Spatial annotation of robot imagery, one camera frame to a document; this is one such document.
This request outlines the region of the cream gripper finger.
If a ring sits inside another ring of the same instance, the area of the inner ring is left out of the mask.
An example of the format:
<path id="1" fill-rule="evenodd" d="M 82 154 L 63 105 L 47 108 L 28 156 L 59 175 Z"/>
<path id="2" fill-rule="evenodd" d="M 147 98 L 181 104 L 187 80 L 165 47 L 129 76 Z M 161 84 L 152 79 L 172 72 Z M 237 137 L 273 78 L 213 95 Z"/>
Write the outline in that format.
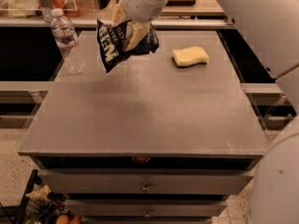
<path id="1" fill-rule="evenodd" d="M 125 12 L 122 2 L 119 1 L 119 3 L 114 7 L 113 10 L 113 16 L 112 16 L 112 26 L 118 26 L 123 22 L 129 21 L 130 17 Z"/>
<path id="2" fill-rule="evenodd" d="M 126 26 L 126 37 L 123 50 L 134 49 L 150 30 L 149 22 L 129 21 Z"/>

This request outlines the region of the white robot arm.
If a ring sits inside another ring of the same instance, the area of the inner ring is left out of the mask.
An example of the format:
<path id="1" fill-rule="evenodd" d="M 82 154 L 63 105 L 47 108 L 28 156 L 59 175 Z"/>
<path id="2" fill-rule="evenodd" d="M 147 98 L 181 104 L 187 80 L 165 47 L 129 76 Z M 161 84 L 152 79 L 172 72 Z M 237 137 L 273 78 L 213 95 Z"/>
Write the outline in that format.
<path id="1" fill-rule="evenodd" d="M 247 88 L 277 88 L 299 109 L 299 0 L 216 0 L 260 64 L 241 67 Z M 263 155 L 247 224 L 299 224 L 299 120 L 293 118 Z"/>

